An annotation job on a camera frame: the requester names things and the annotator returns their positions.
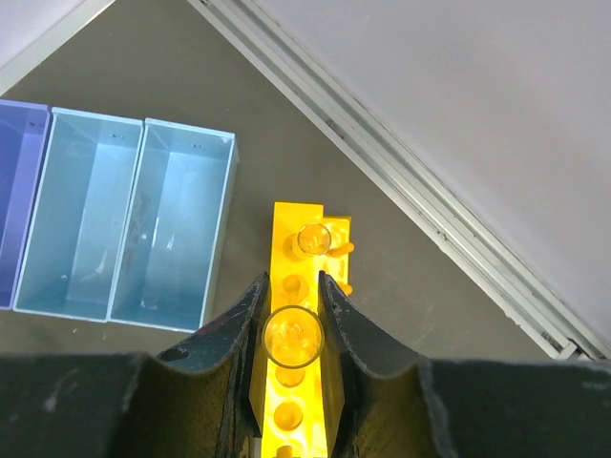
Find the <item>three-compartment blue organizer box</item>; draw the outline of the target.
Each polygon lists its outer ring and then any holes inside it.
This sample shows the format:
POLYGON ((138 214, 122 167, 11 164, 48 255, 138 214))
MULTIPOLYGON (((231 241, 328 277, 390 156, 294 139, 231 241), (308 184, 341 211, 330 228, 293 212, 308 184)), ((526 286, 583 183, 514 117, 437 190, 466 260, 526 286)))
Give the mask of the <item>three-compartment blue organizer box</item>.
POLYGON ((234 134, 1 103, 1 306, 192 332, 208 319, 234 134))

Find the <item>yellow test tube rack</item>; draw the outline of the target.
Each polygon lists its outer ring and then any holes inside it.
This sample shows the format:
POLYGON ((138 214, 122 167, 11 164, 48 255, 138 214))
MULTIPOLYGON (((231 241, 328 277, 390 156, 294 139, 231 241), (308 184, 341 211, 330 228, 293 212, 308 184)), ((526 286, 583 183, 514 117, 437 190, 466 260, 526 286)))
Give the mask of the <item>yellow test tube rack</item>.
POLYGON ((327 456, 318 275, 326 272, 351 293, 350 225, 348 217, 326 215, 321 204, 274 205, 271 310, 262 331, 267 358, 263 457, 327 456))

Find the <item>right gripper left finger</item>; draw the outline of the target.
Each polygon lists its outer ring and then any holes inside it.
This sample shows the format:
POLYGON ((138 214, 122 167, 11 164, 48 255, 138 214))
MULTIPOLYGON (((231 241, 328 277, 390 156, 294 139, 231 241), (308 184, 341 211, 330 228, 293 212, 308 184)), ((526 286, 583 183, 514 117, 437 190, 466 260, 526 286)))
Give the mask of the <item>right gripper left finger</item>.
POLYGON ((157 355, 5 354, 5 457, 247 457, 263 430, 270 280, 157 355))

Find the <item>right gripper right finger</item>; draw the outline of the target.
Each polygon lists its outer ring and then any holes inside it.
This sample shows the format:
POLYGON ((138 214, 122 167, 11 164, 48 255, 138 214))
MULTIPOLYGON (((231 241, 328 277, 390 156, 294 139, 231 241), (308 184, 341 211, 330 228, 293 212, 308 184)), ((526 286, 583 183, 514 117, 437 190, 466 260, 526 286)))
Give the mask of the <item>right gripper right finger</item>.
POLYGON ((609 455, 609 364, 432 359, 318 283, 330 456, 609 455))

